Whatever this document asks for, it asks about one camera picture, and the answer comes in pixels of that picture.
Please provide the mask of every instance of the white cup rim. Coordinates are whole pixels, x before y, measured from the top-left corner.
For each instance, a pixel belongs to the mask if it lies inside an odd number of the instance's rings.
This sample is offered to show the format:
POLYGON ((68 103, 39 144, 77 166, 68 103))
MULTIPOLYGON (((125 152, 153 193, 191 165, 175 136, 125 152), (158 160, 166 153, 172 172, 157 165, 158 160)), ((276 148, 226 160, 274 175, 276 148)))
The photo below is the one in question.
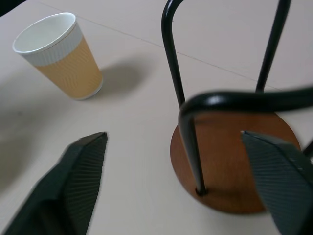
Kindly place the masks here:
POLYGON ((54 14, 54 15, 51 15, 51 16, 47 16, 45 18, 42 18, 41 20, 31 24, 29 27, 27 27, 26 29, 24 29, 17 37, 16 39, 14 40, 13 42, 13 45, 12 45, 12 49, 17 53, 17 54, 20 54, 20 55, 29 55, 29 54, 36 54, 36 53, 39 53, 41 51, 44 51, 44 50, 47 50, 48 48, 54 46, 55 44, 57 44, 58 42, 60 42, 63 38, 65 38, 72 30, 73 28, 75 27, 76 25, 76 16, 72 13, 69 13, 69 12, 62 12, 62 13, 58 13, 58 14, 54 14), (55 40, 53 40, 52 42, 44 45, 43 47, 40 47, 40 48, 37 48, 37 49, 34 49, 34 50, 27 50, 27 51, 24 51, 24 50, 18 50, 16 48, 16 42, 17 40, 23 36, 23 34, 25 32, 27 32, 29 29, 33 28, 34 26, 38 25, 38 23, 41 23, 43 21, 46 21, 47 19, 51 18, 51 17, 58 17, 58 16, 62 16, 62 15, 68 15, 68 16, 71 16, 72 19, 73 19, 73 22, 72 24, 67 28, 67 30, 65 30, 59 37, 57 37, 55 40))

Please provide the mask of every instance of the table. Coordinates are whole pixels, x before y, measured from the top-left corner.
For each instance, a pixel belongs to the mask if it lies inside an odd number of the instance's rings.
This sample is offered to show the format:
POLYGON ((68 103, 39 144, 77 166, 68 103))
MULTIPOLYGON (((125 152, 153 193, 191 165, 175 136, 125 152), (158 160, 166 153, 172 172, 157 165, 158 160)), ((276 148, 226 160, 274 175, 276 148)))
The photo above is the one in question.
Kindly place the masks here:
MULTIPOLYGON (((268 214, 230 215, 201 205, 174 174, 169 147, 179 108, 161 40, 165 3, 29 0, 0 18, 0 232, 68 144, 107 131, 89 234, 279 234, 268 214), (103 72, 103 89, 86 101, 68 98, 11 49, 24 28, 61 11, 78 16, 103 72)), ((270 0, 181 5, 173 29, 187 98, 210 89, 255 88, 275 5, 270 0)), ((312 82, 312 7, 310 0, 291 4, 267 90, 312 82)), ((281 117, 305 146, 313 111, 281 117)))

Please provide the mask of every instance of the disposable coffee cup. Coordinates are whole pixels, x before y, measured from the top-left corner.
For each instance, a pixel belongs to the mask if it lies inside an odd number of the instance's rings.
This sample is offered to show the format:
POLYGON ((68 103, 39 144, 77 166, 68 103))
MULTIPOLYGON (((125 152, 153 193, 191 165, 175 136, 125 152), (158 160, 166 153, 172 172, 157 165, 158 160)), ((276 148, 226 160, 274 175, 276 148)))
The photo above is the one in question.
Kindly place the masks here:
POLYGON ((71 13, 32 24, 15 39, 13 50, 74 99, 89 98, 101 89, 101 72, 71 13))

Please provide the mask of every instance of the yellow cup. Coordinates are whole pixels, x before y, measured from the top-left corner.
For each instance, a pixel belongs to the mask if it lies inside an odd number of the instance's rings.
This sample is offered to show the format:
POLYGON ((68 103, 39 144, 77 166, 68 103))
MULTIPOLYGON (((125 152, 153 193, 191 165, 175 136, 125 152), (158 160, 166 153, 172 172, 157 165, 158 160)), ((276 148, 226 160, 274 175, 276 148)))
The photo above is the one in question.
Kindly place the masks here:
POLYGON ((32 24, 15 39, 13 50, 74 99, 87 99, 102 87, 101 72, 71 13, 32 24))

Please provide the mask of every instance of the ridged rubber pad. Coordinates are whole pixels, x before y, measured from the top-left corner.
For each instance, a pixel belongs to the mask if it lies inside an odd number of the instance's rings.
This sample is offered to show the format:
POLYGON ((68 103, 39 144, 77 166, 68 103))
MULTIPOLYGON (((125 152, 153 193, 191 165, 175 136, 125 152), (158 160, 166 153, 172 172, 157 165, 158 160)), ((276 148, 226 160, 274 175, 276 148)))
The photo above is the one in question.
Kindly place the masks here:
POLYGON ((313 234, 313 166, 293 144, 243 132, 254 180, 282 235, 313 234))
POLYGON ((100 187, 104 132, 71 144, 34 187, 5 235, 85 235, 100 187))

